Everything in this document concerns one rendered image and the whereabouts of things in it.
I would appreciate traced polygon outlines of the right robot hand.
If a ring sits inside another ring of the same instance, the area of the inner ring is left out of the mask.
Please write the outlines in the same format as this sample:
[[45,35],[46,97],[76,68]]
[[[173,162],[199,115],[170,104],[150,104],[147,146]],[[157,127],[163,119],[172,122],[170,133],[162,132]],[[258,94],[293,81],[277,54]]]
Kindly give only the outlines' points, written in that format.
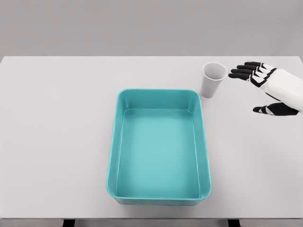
[[241,79],[255,87],[277,103],[256,106],[253,112],[271,116],[292,116],[303,113],[303,79],[263,62],[245,62],[232,69],[228,76]]

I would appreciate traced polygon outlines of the white paper cup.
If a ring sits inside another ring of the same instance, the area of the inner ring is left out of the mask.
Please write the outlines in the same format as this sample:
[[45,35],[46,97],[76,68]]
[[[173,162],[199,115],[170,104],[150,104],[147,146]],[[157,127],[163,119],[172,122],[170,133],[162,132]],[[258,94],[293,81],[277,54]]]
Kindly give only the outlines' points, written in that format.
[[215,95],[220,83],[227,77],[227,69],[220,63],[209,62],[202,69],[201,95],[211,98]]

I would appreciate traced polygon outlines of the teal plastic basket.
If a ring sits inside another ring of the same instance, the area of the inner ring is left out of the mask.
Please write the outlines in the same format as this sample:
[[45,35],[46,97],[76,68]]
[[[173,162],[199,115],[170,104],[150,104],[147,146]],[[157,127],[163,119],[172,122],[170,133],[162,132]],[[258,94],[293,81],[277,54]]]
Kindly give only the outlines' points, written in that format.
[[195,206],[211,194],[197,92],[129,88],[118,94],[106,188],[124,205]]

